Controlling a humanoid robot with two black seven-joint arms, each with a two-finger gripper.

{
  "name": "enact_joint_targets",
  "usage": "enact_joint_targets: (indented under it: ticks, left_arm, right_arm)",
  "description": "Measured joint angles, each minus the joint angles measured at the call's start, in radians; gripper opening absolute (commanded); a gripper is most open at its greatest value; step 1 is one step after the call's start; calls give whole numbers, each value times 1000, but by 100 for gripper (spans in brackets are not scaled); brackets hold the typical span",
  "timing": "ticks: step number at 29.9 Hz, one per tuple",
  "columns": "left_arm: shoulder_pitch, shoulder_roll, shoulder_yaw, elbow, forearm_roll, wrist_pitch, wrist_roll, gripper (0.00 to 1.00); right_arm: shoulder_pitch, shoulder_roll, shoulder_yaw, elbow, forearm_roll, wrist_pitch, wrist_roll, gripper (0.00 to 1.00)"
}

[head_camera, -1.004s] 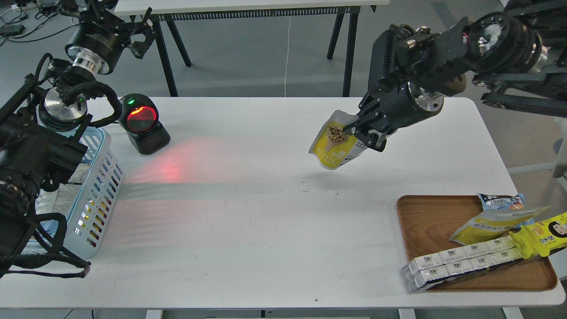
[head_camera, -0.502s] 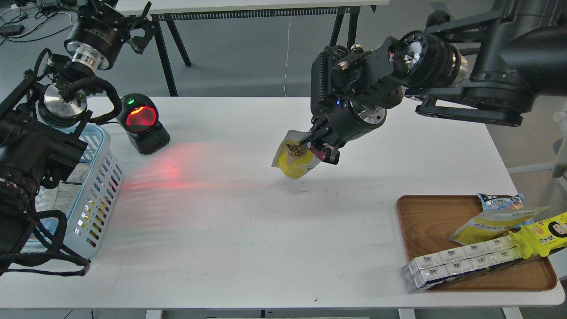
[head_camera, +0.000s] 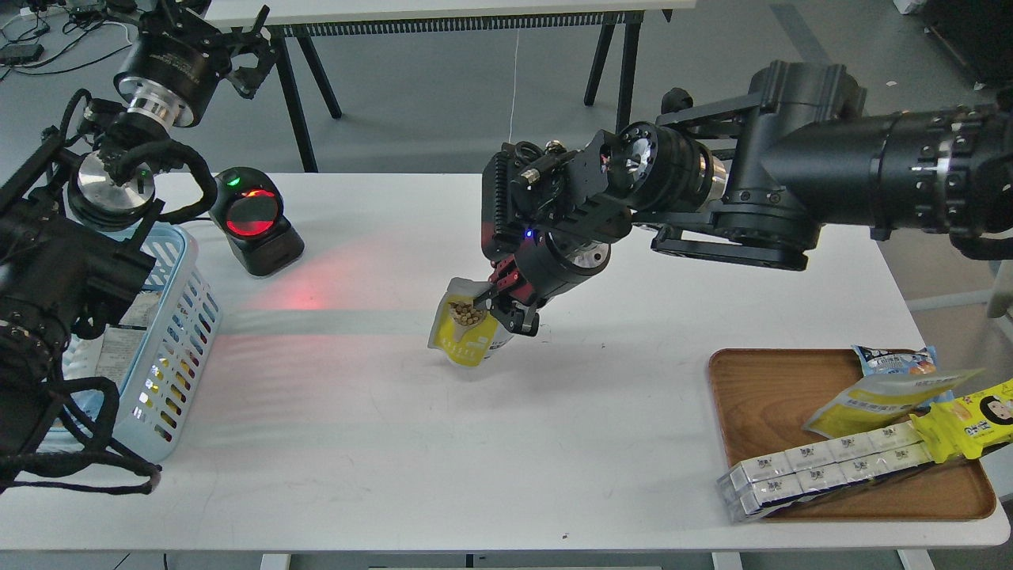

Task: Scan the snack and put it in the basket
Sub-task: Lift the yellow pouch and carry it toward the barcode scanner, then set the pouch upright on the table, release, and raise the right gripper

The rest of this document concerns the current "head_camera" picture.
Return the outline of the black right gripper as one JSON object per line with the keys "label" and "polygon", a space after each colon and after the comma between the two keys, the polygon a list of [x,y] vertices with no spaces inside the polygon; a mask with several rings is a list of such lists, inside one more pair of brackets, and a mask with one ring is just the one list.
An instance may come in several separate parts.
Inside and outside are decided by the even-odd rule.
{"label": "black right gripper", "polygon": [[628,184],[613,165],[620,148],[504,143],[485,166],[480,242],[493,271],[472,306],[499,308],[506,332],[536,336],[547,300],[603,271],[611,243],[631,231]]}

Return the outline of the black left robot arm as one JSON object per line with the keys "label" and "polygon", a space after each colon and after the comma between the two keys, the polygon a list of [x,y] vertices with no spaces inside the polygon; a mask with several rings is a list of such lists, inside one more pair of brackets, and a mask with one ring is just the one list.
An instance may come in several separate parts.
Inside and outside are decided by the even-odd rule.
{"label": "black left robot arm", "polygon": [[249,30],[205,21],[203,1],[109,7],[138,39],[113,84],[118,101],[76,91],[58,127],[2,186],[2,487],[88,493],[66,477],[93,465],[129,470],[149,494],[161,468],[116,441],[120,394],[109,378],[66,379],[72,336],[98,338],[127,313],[154,269],[142,242],[156,222],[180,224],[216,200],[205,158],[171,139],[194,126],[218,83],[256,95],[276,62],[261,7]]}

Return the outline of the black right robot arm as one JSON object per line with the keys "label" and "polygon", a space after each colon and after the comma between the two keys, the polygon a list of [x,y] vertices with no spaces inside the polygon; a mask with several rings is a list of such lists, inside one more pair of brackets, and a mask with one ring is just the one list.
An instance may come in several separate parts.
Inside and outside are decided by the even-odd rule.
{"label": "black right robot arm", "polygon": [[806,269],[826,224],[945,234],[963,256],[1008,260],[1011,101],[865,116],[842,65],[775,61],[746,95],[663,114],[583,148],[506,143],[482,180],[491,282],[476,305],[534,336],[547,301],[605,269],[634,226],[675,257]]}

